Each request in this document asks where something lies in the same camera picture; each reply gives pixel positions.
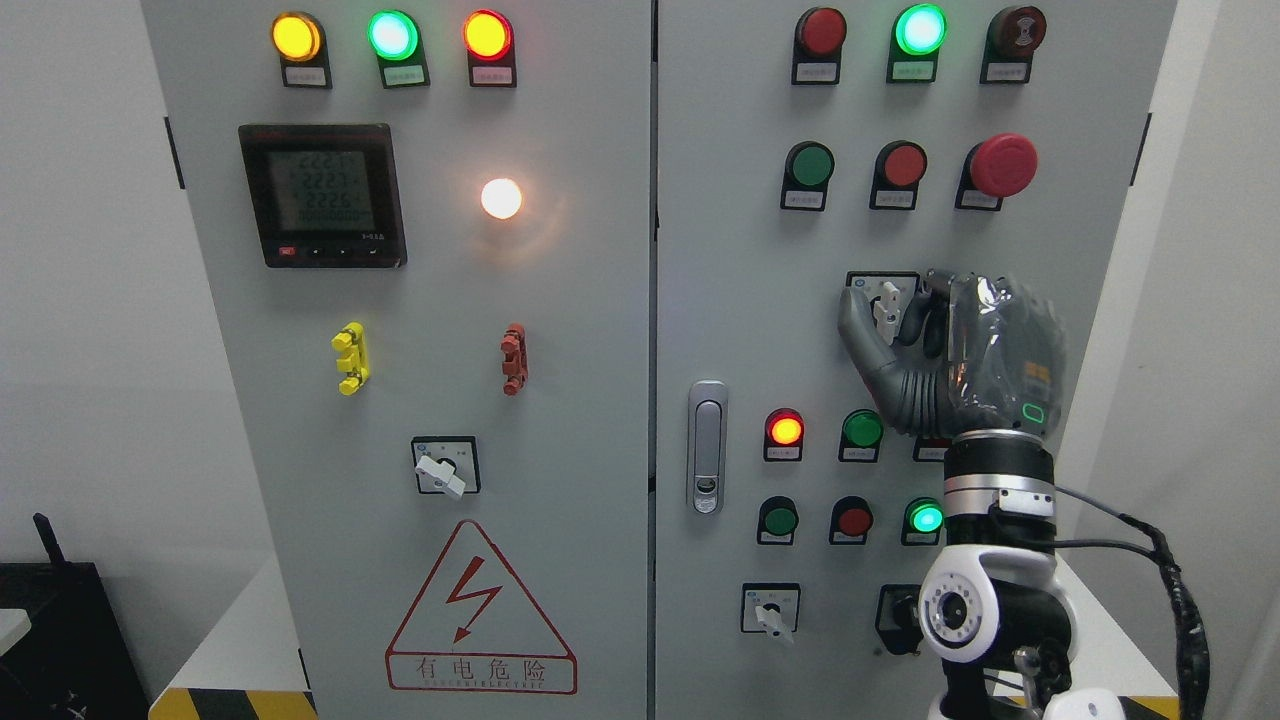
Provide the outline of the gray robotic hand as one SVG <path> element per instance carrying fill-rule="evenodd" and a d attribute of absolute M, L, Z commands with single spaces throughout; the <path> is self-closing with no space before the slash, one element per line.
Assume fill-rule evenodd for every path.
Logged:
<path fill-rule="evenodd" d="M 931 269 L 925 283 L 895 345 L 863 290 L 841 293 L 838 333 L 884 423 L 916 437 L 1047 436 L 1061 415 L 1066 363 L 1053 304 L 1009 277 Z"/>

